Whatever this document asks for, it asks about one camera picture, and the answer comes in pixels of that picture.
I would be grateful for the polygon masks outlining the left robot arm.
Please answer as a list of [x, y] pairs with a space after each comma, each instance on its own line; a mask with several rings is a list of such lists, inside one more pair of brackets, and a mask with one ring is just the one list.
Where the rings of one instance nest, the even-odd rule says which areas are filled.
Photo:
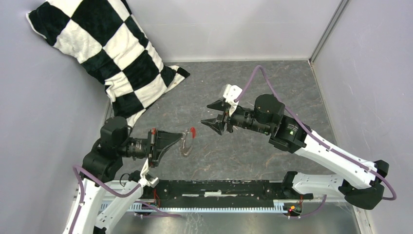
[[[133, 138], [131, 131], [125, 118], [107, 119], [82, 164], [73, 166], [79, 191], [65, 234], [113, 233], [132, 204], [152, 195], [159, 178], [149, 175], [149, 169], [158, 166], [167, 150], [183, 137], [182, 133], [153, 128], [147, 138]], [[146, 161], [141, 170], [130, 174], [123, 190], [116, 192], [110, 185], [123, 166], [123, 158]]]

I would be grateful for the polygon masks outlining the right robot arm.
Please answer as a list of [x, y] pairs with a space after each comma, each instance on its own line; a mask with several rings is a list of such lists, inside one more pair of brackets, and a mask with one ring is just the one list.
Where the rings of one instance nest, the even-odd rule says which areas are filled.
[[306, 175], [288, 172], [281, 186], [288, 199], [306, 194], [338, 196], [365, 210], [372, 210], [384, 199], [383, 178], [389, 164], [383, 160], [368, 161], [346, 153], [337, 146], [327, 146], [307, 125], [300, 126], [292, 117], [285, 116], [285, 105], [271, 94], [256, 98], [254, 108], [237, 106], [233, 113], [225, 99], [207, 106], [222, 111], [216, 118], [201, 120], [219, 135], [233, 132], [234, 127], [269, 136], [269, 144], [276, 149], [312, 160], [333, 172], [331, 175]]

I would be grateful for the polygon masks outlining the keyring loop with red tag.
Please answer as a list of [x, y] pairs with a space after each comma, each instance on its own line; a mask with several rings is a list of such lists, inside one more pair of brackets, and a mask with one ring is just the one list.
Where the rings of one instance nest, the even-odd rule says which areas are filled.
[[193, 150], [193, 140], [196, 137], [196, 129], [194, 127], [190, 127], [184, 132], [182, 132], [182, 137], [180, 139], [179, 150], [181, 156], [189, 157]]

